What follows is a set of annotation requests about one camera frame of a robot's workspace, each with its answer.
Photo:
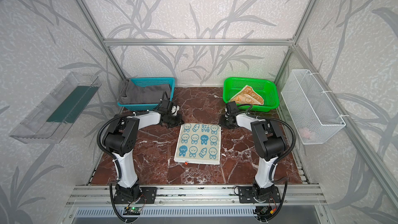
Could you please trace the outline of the grey terry towel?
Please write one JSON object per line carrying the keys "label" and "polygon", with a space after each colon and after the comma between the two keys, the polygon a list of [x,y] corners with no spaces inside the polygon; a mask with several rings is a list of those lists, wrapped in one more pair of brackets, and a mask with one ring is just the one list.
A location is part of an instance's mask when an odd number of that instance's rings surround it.
{"label": "grey terry towel", "polygon": [[161,100],[169,100],[170,97],[171,87],[169,84],[140,87],[130,79],[125,79],[121,83],[118,103],[122,105],[157,104]]}

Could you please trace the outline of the blue patterned towel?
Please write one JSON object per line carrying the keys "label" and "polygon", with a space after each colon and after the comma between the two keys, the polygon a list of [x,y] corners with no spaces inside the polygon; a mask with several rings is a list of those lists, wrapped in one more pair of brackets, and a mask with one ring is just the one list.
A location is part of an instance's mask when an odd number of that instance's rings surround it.
{"label": "blue patterned towel", "polygon": [[174,161],[177,163],[219,165],[221,126],[185,123],[180,128]]}

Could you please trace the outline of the orange patterned towel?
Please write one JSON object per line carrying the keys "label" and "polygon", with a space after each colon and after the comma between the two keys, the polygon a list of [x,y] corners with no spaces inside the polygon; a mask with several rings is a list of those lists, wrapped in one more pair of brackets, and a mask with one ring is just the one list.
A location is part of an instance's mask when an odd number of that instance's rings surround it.
{"label": "orange patterned towel", "polygon": [[252,104],[252,105],[263,105],[264,98],[256,93],[254,89],[246,85],[241,91],[235,94],[229,102],[236,102],[237,104]]}

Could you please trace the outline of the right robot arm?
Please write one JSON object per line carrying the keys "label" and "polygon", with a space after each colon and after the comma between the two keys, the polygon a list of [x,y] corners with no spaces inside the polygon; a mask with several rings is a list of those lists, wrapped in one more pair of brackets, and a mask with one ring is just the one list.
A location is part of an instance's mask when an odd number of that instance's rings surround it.
{"label": "right robot arm", "polygon": [[240,110],[236,102],[226,104],[226,113],[220,117],[220,125],[227,129],[245,128],[252,132],[255,150],[260,158],[257,174],[252,187],[252,195],[259,202],[277,193],[276,185],[284,183],[287,188],[287,176],[275,179],[275,172],[280,161],[285,159],[293,150],[296,134],[286,122],[273,118],[251,114]]}

